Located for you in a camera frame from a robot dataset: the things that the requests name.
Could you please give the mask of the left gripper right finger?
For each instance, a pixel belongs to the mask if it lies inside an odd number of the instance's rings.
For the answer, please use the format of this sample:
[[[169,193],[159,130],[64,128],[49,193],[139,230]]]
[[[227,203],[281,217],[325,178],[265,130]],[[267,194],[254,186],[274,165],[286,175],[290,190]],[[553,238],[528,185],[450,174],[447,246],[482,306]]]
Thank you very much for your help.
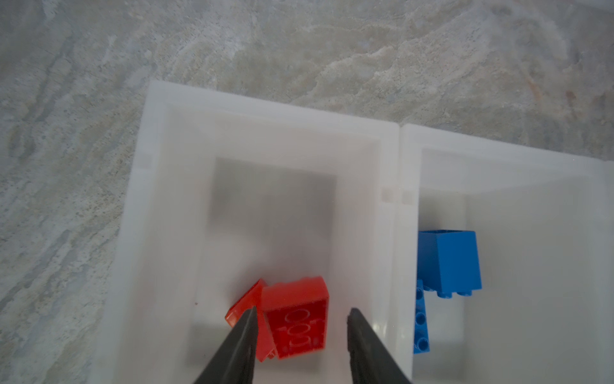
[[[358,308],[347,318],[347,346],[353,384],[411,384]]]

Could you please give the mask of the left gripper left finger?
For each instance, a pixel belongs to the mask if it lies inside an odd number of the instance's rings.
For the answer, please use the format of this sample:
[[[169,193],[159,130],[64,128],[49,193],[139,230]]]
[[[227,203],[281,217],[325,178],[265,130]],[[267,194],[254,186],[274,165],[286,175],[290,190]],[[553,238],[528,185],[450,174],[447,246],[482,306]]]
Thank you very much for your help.
[[[194,384],[251,384],[257,350],[257,307],[246,310]]]

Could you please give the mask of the blue lego brick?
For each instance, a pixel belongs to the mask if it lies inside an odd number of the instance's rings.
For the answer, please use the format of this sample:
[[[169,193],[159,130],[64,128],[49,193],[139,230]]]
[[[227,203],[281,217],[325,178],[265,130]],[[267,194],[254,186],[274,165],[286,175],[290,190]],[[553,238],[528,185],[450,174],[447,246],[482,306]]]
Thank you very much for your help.
[[[422,280],[417,280],[413,352],[415,355],[430,351],[429,332],[427,324],[425,289]]]
[[[482,289],[476,233],[424,230],[418,233],[417,278],[442,299],[468,297]]]

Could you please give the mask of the long red lego brick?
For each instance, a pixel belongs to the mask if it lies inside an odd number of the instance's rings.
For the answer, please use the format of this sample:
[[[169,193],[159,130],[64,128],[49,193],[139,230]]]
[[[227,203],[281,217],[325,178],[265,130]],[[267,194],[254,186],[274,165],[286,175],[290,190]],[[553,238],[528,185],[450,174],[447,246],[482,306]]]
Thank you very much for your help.
[[[279,359],[326,347],[329,291],[323,277],[302,278],[264,288],[262,310]]]

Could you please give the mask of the white bin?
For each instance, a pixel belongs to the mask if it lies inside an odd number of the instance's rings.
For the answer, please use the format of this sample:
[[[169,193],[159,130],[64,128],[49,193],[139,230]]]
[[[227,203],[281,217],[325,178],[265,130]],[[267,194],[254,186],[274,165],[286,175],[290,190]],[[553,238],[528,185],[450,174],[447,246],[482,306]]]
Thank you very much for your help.
[[[417,233],[471,230],[482,289],[425,296],[430,350],[399,335],[415,383],[613,380],[613,164],[408,124],[398,286]]]
[[[150,83],[92,383],[192,383],[254,284],[321,276],[323,351],[257,364],[257,383],[349,383],[346,319],[390,322],[400,128]]]

